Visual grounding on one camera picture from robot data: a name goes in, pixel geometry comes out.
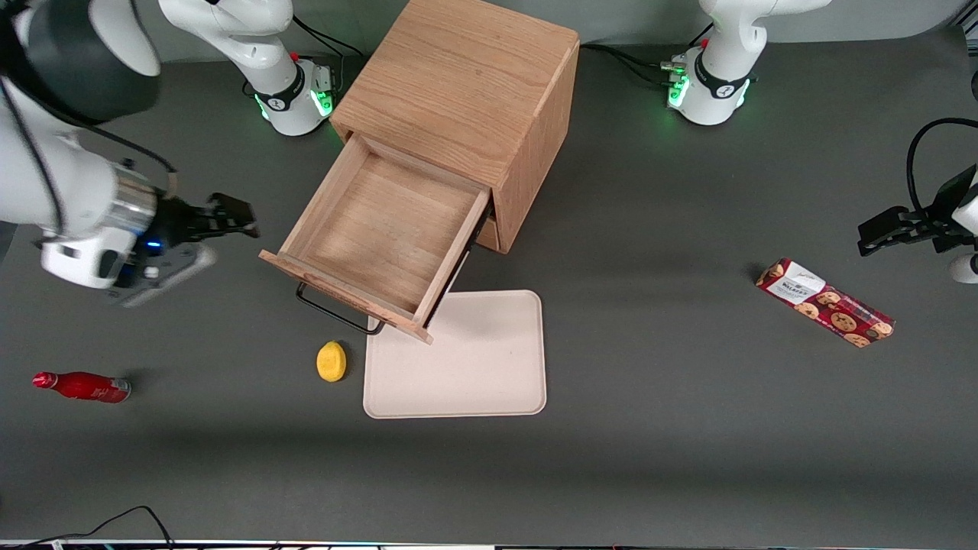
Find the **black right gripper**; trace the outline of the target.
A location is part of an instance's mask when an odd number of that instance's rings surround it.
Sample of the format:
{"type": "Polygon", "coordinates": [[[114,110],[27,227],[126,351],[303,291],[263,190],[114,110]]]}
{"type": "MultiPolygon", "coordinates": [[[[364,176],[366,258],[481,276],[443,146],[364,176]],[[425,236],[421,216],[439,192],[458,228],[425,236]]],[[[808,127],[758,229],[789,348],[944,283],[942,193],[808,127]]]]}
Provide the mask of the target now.
{"type": "Polygon", "coordinates": [[[207,199],[207,209],[216,222],[205,216],[205,209],[195,208],[179,197],[167,199],[158,195],[156,213],[144,231],[144,254],[161,257],[178,244],[227,235],[260,237],[254,209],[249,202],[214,192],[207,199]]]}

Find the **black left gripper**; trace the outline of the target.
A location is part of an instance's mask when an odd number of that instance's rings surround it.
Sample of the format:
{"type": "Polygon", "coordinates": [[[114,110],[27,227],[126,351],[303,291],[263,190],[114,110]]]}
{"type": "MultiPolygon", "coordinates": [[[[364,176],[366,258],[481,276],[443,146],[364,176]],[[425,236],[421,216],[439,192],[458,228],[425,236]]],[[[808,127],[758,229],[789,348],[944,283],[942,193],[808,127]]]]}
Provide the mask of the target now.
{"type": "Polygon", "coordinates": [[[861,257],[897,244],[930,241],[937,254],[959,246],[977,247],[976,229],[957,222],[953,214],[967,205],[976,205],[976,167],[970,166],[940,185],[930,205],[922,206],[914,192],[914,205],[920,217],[904,206],[893,206],[858,226],[861,257]]]}

